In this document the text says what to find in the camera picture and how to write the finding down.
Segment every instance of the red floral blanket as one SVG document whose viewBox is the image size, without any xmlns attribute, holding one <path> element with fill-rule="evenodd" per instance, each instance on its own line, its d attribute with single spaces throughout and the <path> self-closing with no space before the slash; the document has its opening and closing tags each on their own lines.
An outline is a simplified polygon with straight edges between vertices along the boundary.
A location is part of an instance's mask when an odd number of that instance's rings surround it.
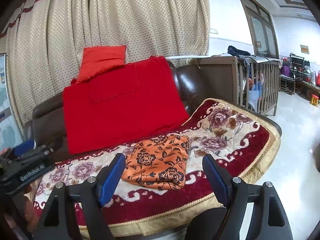
<svg viewBox="0 0 320 240">
<path fill-rule="evenodd" d="M 115 236 L 154 233 L 168 226 L 186 223 L 198 213 L 219 206 L 202 169 L 204 155 L 213 155 L 232 176 L 254 183 L 271 164 L 280 142 L 279 134 L 270 124 L 215 99 L 205 100 L 177 130 L 152 140 L 161 144 L 172 134 L 190 138 L 185 186 L 179 191 L 158 190 L 120 180 L 112 200 L 102 209 Z M 36 192 L 34 204 L 38 214 L 57 182 L 71 185 L 96 176 L 117 153 L 130 154 L 138 141 L 57 164 L 42 178 Z M 79 204 L 76 205 L 76 214 L 81 229 L 85 231 Z"/>
</svg>

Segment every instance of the blanket fringe trim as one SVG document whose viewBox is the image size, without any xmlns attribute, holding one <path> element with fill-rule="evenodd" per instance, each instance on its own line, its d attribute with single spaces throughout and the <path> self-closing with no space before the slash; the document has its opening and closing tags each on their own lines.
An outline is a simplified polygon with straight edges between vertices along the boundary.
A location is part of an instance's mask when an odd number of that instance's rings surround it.
<svg viewBox="0 0 320 240">
<path fill-rule="evenodd" d="M 254 114 L 249 113 L 243 109 L 238 108 L 237 106 L 230 104 L 221 99 L 207 98 L 202 104 L 196 109 L 196 111 L 207 101 L 214 100 L 216 102 L 225 104 L 231 109 L 237 110 L 239 112 L 244 113 L 246 116 L 250 117 L 252 120 L 259 122 L 263 125 L 263 127 L 269 132 L 269 139 L 260 153 L 256 156 L 254 161 L 239 174 L 245 182 L 247 183 L 255 183 L 262 177 L 262 175 L 267 171 L 269 166 L 272 164 L 274 158 L 276 157 L 276 153 L 280 147 L 280 135 L 276 128 L 272 126 L 270 123 L 260 119 Z M 217 201 L 214 193 L 210 193 L 209 195 L 187 203 L 181 207 L 169 210 L 164 213 L 160 213 L 154 216 L 146 217 L 139 220 L 132 220 L 124 223 L 110 224 L 110 230 L 115 237 L 118 236 L 130 236 L 142 234 L 144 236 L 155 234 L 159 231 L 164 230 L 169 227 L 177 227 L 179 225 L 186 224 L 190 222 L 195 216 L 204 212 L 205 210 L 219 207 L 221 204 Z M 176 224 L 172 224 L 173 218 L 179 218 L 180 222 Z M 89 236 L 87 226 L 79 226 L 81 234 L 83 236 Z"/>
</svg>

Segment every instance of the tiled floor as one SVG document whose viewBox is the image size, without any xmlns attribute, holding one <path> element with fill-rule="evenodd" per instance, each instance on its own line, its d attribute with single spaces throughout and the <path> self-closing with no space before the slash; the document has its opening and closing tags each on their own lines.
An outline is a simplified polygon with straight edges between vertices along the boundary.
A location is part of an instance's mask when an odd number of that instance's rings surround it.
<svg viewBox="0 0 320 240">
<path fill-rule="evenodd" d="M 320 173 L 313 157 L 320 155 L 320 106 L 312 106 L 297 94 L 280 92 L 276 116 L 268 117 L 282 128 L 281 146 L 273 164 L 257 184 L 265 181 L 274 184 L 289 218 L 293 239 L 306 240 L 320 220 Z M 246 237 L 252 208 L 253 204 L 247 206 L 241 240 Z M 139 239 L 180 240 L 184 230 L 164 234 Z"/>
</svg>

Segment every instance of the red cushion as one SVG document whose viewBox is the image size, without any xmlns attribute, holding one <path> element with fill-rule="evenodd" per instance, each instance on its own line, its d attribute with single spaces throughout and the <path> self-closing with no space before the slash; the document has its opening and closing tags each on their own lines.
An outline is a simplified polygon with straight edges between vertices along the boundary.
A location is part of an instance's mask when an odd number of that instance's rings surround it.
<svg viewBox="0 0 320 240">
<path fill-rule="evenodd" d="M 84 48 L 77 83 L 124 65 L 125 49 L 125 45 Z"/>
</svg>

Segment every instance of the red blanket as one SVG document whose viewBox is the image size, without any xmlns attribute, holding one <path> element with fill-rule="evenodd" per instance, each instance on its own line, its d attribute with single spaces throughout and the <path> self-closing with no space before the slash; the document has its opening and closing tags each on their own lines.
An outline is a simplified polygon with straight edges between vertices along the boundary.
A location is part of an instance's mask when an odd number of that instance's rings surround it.
<svg viewBox="0 0 320 240">
<path fill-rule="evenodd" d="M 153 56 L 66 87 L 63 108 L 71 154 L 160 134 L 188 118 L 167 61 Z"/>
</svg>

